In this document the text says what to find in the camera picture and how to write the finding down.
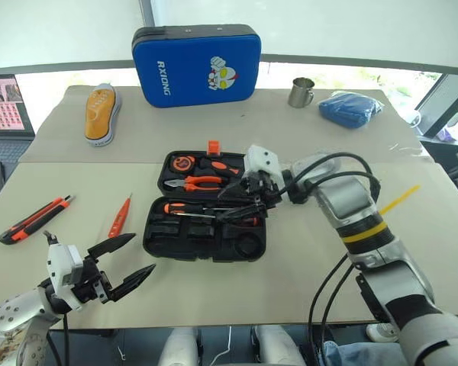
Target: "yellow stripe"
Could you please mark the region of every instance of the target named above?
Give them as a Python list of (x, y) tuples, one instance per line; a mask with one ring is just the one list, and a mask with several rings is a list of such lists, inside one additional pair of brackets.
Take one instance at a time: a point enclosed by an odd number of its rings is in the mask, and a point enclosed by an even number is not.
[(386, 214), (387, 212), (389, 212), (392, 208), (394, 208), (395, 206), (397, 206), (401, 202), (405, 201), (407, 199), (407, 197), (409, 197), (411, 194), (416, 192), (416, 190), (418, 190), (420, 187), (421, 187), (420, 185), (415, 185), (414, 187), (408, 189), (402, 196), (400, 196), (396, 200), (393, 200), (390, 204), (388, 204), (384, 208), (382, 208), (380, 210), (380, 214), (383, 215), (383, 214)]
[(371, 237), (371, 236), (373, 236), (375, 234), (378, 234), (378, 233), (380, 233), (381, 231), (383, 231), (386, 228), (387, 228), (387, 223), (385, 221), (382, 221), (377, 226), (372, 227), (371, 229), (368, 229), (366, 231), (363, 231), (362, 233), (344, 237), (343, 238), (343, 242), (345, 242), (346, 244), (348, 244), (350, 242), (357, 242), (359, 240), (363, 240), (363, 239), (369, 238), (369, 237)]

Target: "blue towel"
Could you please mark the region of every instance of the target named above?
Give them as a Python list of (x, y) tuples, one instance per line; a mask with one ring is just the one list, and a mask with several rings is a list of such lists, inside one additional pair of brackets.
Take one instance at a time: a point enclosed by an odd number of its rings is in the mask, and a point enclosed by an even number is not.
[(376, 99), (348, 91), (335, 92), (319, 103), (319, 111), (325, 118), (348, 128), (367, 124), (382, 109), (383, 104)]
[(329, 366), (408, 366), (398, 343), (352, 343), (337, 345), (325, 342)]

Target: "stainless steel cup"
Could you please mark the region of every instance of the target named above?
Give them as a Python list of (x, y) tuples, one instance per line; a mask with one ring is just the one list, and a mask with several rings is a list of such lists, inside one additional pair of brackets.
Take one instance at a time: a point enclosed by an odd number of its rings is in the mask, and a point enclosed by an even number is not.
[(308, 78), (293, 79), (293, 87), (289, 95), (289, 104), (293, 108), (303, 108), (314, 98), (314, 82)]

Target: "tool kit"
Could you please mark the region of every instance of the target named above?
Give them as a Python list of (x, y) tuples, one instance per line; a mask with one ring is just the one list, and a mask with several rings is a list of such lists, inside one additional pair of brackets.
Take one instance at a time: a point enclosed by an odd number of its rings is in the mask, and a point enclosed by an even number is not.
[(220, 152), (218, 142), (209, 141), (207, 152), (168, 154), (158, 179), (163, 196), (150, 208), (144, 249), (188, 261), (257, 260), (266, 249), (266, 208), (251, 194), (230, 193), (243, 173), (244, 155)]
[(249, 98), (260, 54), (244, 24), (143, 27), (132, 40), (144, 97), (160, 108)]

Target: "blue storage case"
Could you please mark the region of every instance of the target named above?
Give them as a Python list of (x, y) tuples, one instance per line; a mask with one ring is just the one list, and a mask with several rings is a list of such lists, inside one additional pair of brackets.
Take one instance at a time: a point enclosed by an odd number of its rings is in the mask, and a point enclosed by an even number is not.
[(243, 24), (144, 27), (132, 41), (144, 97), (162, 108), (249, 98), (260, 54)]

